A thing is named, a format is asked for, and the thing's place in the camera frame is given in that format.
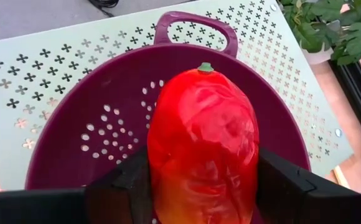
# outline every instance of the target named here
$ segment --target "perforated tray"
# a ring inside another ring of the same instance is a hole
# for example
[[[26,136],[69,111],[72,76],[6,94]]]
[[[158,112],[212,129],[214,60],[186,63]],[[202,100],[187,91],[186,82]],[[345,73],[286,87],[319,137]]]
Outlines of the perforated tray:
[[[208,16],[234,27],[237,58],[262,75],[286,102],[304,137],[313,172],[326,175],[352,154],[276,1],[201,0],[0,40],[3,189],[24,188],[35,143],[64,95],[99,64],[152,44],[155,24],[167,11]],[[226,45],[221,33],[190,22],[173,24],[169,37],[219,50]]]

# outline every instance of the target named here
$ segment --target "pepper stem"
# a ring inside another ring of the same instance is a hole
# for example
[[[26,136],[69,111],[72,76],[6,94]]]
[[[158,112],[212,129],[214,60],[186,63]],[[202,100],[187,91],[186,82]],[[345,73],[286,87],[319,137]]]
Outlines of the pepper stem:
[[[197,68],[201,72],[212,72],[213,68],[211,67],[211,63],[203,62],[201,63],[200,67]]]

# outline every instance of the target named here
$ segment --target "colander hole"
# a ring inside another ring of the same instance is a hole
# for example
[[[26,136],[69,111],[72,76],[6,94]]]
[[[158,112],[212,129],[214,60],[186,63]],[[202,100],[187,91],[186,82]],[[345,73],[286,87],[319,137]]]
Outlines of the colander hole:
[[[87,124],[87,129],[89,131],[93,131],[93,130],[95,130],[95,127],[93,127],[93,124]]]
[[[84,151],[84,152],[86,152],[86,151],[89,150],[89,146],[87,146],[87,145],[82,145],[82,146],[81,146],[81,150]]]
[[[110,112],[110,106],[109,105],[104,105],[103,108],[105,109],[105,111]]]
[[[101,118],[102,121],[107,121],[107,116],[106,115],[101,115],[100,118]]]
[[[82,138],[82,140],[87,141],[87,140],[89,140],[89,135],[87,135],[87,134],[82,134],[82,135],[81,135],[81,138]]]

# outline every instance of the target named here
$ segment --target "red bell pepper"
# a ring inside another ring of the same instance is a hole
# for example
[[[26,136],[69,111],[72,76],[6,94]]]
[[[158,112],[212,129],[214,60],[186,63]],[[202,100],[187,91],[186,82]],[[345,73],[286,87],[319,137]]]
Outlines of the red bell pepper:
[[[250,223],[258,144],[250,101],[209,63],[170,80],[148,133],[154,208],[161,223]]]

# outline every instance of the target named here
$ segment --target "purple colander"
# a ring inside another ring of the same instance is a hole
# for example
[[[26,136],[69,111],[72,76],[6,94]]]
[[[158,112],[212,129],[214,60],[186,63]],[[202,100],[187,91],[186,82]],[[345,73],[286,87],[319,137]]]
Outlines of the purple colander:
[[[173,22],[213,27],[227,39],[224,51],[173,44]],[[185,12],[167,12],[157,23],[154,45],[126,52],[100,65],[60,102],[34,149],[26,189],[88,185],[146,144],[149,120],[165,82],[210,62],[250,99],[261,145],[310,169],[301,133],[286,105],[256,72],[236,59],[237,36],[228,25]],[[253,223],[262,223],[255,212]]]

